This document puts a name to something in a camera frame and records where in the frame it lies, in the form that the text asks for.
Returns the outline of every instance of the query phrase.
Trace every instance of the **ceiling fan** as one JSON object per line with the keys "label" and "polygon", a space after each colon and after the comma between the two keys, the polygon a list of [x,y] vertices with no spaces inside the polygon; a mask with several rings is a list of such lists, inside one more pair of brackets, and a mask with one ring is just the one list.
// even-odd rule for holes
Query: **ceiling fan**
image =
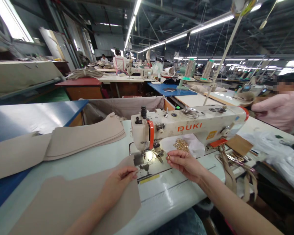
{"label": "ceiling fan", "polygon": [[162,30],[161,26],[159,26],[159,28],[160,28],[160,30],[159,30],[159,29],[156,29],[156,30],[159,31],[159,32],[161,32],[162,34],[164,34],[164,33],[172,34],[171,32],[168,32],[168,31],[170,31],[170,30],[172,30],[172,29],[165,29],[165,30]]}

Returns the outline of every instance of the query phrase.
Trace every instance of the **pink shirt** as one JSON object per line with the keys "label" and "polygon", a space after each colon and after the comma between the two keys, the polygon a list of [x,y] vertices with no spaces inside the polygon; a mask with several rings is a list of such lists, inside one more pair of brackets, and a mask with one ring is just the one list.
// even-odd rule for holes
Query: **pink shirt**
{"label": "pink shirt", "polygon": [[294,127],[294,91],[254,104],[252,111],[261,112],[257,119],[289,133]]}

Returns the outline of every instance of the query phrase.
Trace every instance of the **finger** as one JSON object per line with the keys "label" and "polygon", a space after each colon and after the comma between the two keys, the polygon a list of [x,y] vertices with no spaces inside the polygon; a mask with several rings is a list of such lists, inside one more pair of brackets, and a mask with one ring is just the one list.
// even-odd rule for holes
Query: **finger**
{"label": "finger", "polygon": [[178,164],[170,163],[170,166],[174,169],[180,170],[180,165]]}
{"label": "finger", "polygon": [[137,168],[134,166],[125,166],[119,170],[117,170],[118,175],[121,177],[122,175],[128,175],[128,173],[137,171]]}
{"label": "finger", "polygon": [[186,160],[185,158],[180,158],[180,156],[171,156],[170,155],[170,161],[174,164],[185,166]]}
{"label": "finger", "polygon": [[188,152],[182,151],[182,150],[172,150],[167,153],[167,155],[170,155],[170,158],[172,155],[174,156],[180,156],[182,158],[186,158],[188,155]]}
{"label": "finger", "polygon": [[125,185],[125,187],[133,180],[134,176],[137,172],[129,173],[121,182]]}

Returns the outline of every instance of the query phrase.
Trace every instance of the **industrial sewing machine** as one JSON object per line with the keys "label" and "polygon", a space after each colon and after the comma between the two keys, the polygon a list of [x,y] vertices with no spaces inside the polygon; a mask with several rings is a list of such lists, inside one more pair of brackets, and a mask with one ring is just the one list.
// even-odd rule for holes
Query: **industrial sewing machine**
{"label": "industrial sewing machine", "polygon": [[139,73],[142,79],[151,79],[151,75],[153,73],[151,69],[142,69],[142,68],[133,68],[133,67],[127,67],[126,71],[129,76],[131,76],[133,73]]}
{"label": "industrial sewing machine", "polygon": [[143,155],[154,149],[162,162],[159,154],[162,139],[193,133],[206,146],[221,137],[234,136],[248,117],[248,111],[238,106],[206,105],[175,111],[156,109],[155,112],[142,107],[138,115],[131,117],[131,123],[136,148]]}

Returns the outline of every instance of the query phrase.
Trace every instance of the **white plastic bag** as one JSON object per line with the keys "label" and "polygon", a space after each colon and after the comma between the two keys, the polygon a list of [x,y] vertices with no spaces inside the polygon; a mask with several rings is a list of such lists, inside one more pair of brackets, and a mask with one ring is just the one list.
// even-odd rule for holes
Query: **white plastic bag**
{"label": "white plastic bag", "polygon": [[294,150],[291,147],[280,144],[279,139],[270,132],[254,132],[241,136],[254,145],[253,149],[266,153],[266,162],[273,165],[294,187]]}
{"label": "white plastic bag", "polygon": [[199,158],[204,156],[205,146],[201,142],[199,142],[194,134],[185,134],[164,138],[160,141],[161,148],[165,152],[176,150],[176,147],[174,147],[173,145],[175,144],[177,139],[183,139],[188,143],[189,152],[193,157]]}

